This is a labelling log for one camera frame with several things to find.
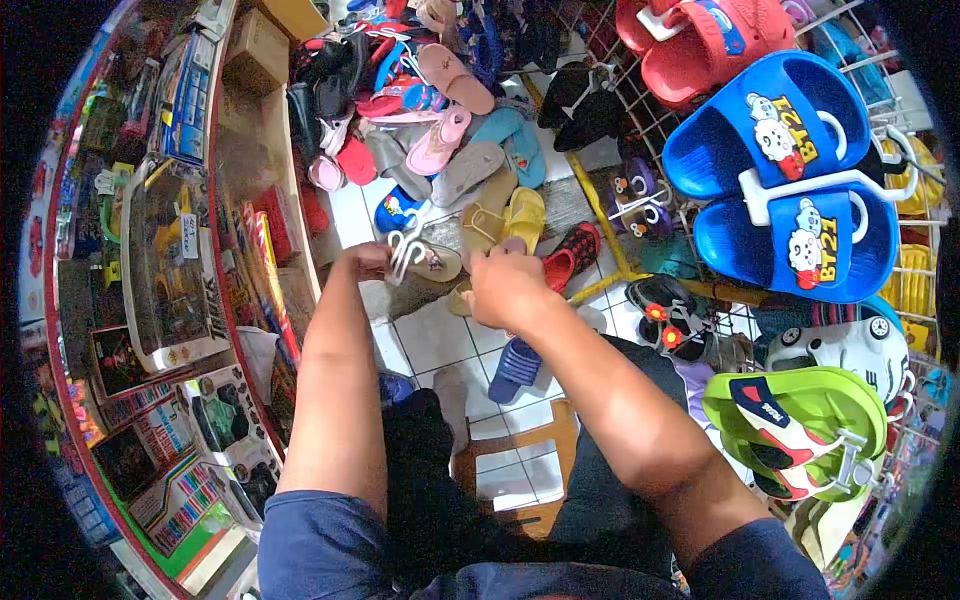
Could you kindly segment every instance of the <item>pink slipper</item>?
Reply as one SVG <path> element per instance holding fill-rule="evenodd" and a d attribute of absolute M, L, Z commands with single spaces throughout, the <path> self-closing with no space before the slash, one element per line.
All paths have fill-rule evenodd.
<path fill-rule="evenodd" d="M 424 176 L 440 173 L 453 151 L 460 146 L 472 118 L 466 108 L 458 106 L 448 108 L 440 115 L 442 120 L 436 121 L 407 154 L 407 167 L 414 173 Z"/>
<path fill-rule="evenodd" d="M 347 182 L 347 178 L 344 177 L 344 172 L 341 171 L 337 163 L 327 155 L 318 156 L 317 159 L 313 161 L 313 164 L 310 165 L 310 170 L 307 175 L 311 183 L 328 192 L 340 189 L 344 186 L 344 183 Z"/>

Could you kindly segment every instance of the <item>cartoon character print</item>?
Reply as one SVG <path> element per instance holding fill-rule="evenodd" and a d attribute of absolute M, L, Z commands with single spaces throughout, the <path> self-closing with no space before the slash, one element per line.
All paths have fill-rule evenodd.
<path fill-rule="evenodd" d="M 823 225 L 820 222 L 820 211 L 809 198 L 800 200 L 800 212 L 797 214 L 797 227 L 810 231 L 818 238 Z"/>
<path fill-rule="evenodd" d="M 804 160 L 797 149 L 797 141 L 787 126 L 780 121 L 777 108 L 769 98 L 751 92 L 747 106 L 754 123 L 754 139 L 764 155 L 777 163 L 783 176 L 796 181 L 804 176 Z"/>
<path fill-rule="evenodd" d="M 797 213 L 797 228 L 787 242 L 790 268 L 797 272 L 797 285 L 803 290 L 812 290 L 820 283 L 824 250 L 820 241 L 822 230 L 820 211 L 809 198 L 803 198 Z"/>

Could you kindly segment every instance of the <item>blue slide sandal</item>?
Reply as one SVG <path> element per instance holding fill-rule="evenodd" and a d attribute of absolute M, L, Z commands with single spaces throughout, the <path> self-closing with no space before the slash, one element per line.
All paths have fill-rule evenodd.
<path fill-rule="evenodd" d="M 739 193 L 756 169 L 764 188 L 851 169 L 871 143 L 851 83 L 802 50 L 768 55 L 737 75 L 670 135 L 663 170 L 681 194 Z"/>
<path fill-rule="evenodd" d="M 900 243 L 894 206 L 850 183 L 770 201 L 770 226 L 756 227 L 740 200 L 716 201 L 693 223 L 711 269 L 776 292 L 846 304 L 875 294 L 893 271 Z"/>

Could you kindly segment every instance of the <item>leg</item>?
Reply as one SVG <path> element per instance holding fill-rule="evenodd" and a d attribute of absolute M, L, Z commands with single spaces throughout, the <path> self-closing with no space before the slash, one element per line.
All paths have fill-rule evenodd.
<path fill-rule="evenodd" d="M 649 348 L 605 336 L 660 388 L 684 407 L 683 381 L 670 360 Z M 609 564 L 670 577 L 670 538 L 647 503 L 616 478 L 585 427 L 577 439 L 577 456 L 566 501 L 550 540 L 585 563 Z"/>
<path fill-rule="evenodd" d="M 404 589 L 427 586 L 442 573 L 501 562 L 515 536 L 481 516 L 450 477 L 453 433 L 433 390 L 417 390 L 383 412 L 387 450 L 387 571 Z"/>

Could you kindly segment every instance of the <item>forearm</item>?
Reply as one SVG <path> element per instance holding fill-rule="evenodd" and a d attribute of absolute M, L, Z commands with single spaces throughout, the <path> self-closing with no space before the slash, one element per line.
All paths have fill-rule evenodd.
<path fill-rule="evenodd" d="M 300 358 L 294 427 L 279 492 L 363 498 L 386 515 L 386 457 L 370 324 L 349 256 L 324 288 Z"/>
<path fill-rule="evenodd" d="M 653 503 L 684 564 L 768 516 L 696 422 L 562 298 L 526 322 L 521 337 L 560 381 L 613 473 Z"/>

